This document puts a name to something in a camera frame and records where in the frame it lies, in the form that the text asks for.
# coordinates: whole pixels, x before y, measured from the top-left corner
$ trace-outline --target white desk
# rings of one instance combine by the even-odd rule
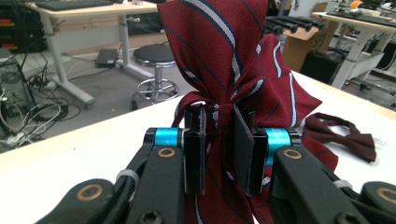
[[[116,43],[121,40],[123,60],[118,61],[118,63],[120,63],[121,66],[125,68],[135,71],[140,76],[152,76],[152,74],[149,72],[146,72],[137,66],[133,66],[130,62],[128,25],[126,16],[135,13],[155,12],[157,11],[157,5],[148,2],[142,2],[141,5],[135,5],[132,2],[124,1],[122,4],[114,4],[112,6],[90,7],[65,11],[50,11],[30,3],[28,3],[26,6],[40,14],[41,21],[44,26],[44,33],[48,41],[49,50],[53,57],[58,75],[54,81],[66,91],[69,91],[75,97],[77,97],[82,103],[84,103],[87,109],[92,107],[94,98],[87,92],[79,89],[73,83],[68,81],[67,74],[64,71],[64,64],[61,59],[62,52]],[[118,26],[106,26],[100,28],[55,33],[52,29],[52,24],[50,21],[51,18],[81,19],[107,16],[119,16],[120,24]]]
[[[360,34],[349,51],[346,59],[341,65],[340,70],[335,76],[332,86],[341,89],[346,82],[354,77],[359,77],[360,79],[366,79],[370,74],[370,71],[375,68],[382,56],[384,55],[383,50],[388,42],[393,38],[396,33],[395,27],[374,24],[365,21],[351,20],[336,16],[327,15],[326,12],[315,12],[312,14],[314,17],[322,18],[328,21],[338,21],[349,25],[356,26],[356,30],[360,31]],[[380,37],[378,44],[373,49],[370,57],[365,60],[359,60],[361,51],[364,45],[367,43],[371,35],[375,35],[378,32],[383,32]]]
[[[316,110],[355,122],[387,144],[376,150],[369,164],[330,144],[339,158],[336,174],[356,191],[366,181],[396,185],[396,113],[343,91],[296,75],[312,95],[324,103]],[[115,181],[118,172],[141,147],[149,127],[169,127],[180,98],[105,120],[33,145],[0,154],[0,223],[33,223],[76,184],[103,178]]]

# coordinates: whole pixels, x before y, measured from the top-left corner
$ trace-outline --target stool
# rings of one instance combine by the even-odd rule
[[[136,95],[153,104],[176,98],[180,91],[178,86],[167,79],[163,79],[163,68],[176,65],[169,45],[148,45],[136,49],[132,54],[132,59],[139,65],[154,67],[153,78],[141,82],[137,86],[136,93],[132,97],[131,110],[137,109]]]

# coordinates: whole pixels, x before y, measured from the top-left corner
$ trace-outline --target blue gripper joint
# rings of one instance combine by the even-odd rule
[[[154,146],[177,147],[178,128],[158,128]]]
[[[274,162],[275,151],[283,146],[290,147],[291,140],[289,133],[283,128],[264,128],[268,134],[268,158],[266,165],[272,165]]]

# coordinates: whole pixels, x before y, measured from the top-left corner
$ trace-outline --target keyboard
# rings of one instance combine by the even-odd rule
[[[51,11],[63,11],[85,7],[111,6],[114,3],[107,0],[49,1],[35,2],[35,5]]]
[[[367,15],[361,15],[361,14],[353,14],[353,13],[348,13],[348,12],[328,12],[326,13],[327,15],[330,16],[336,16],[336,17],[342,17],[342,18],[347,18],[347,19],[352,19],[352,20],[357,20],[357,21],[366,21],[366,22],[371,22],[379,25],[385,25],[385,26],[391,26],[391,27],[396,27],[396,22],[394,21],[387,21],[384,18],[379,18],[379,17],[372,17],[372,16],[367,16]]]

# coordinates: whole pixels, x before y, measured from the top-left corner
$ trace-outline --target red necktie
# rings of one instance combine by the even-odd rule
[[[321,101],[305,92],[284,64],[273,35],[262,37],[267,0],[188,0],[158,5],[181,75],[197,90],[177,107],[205,102],[210,142],[205,165],[205,195],[186,195],[185,223],[272,223],[262,194],[241,194],[234,174],[233,104],[255,110],[258,127],[292,127]],[[321,143],[303,138],[314,155],[335,169],[337,158]],[[265,169],[271,175],[271,167]]]

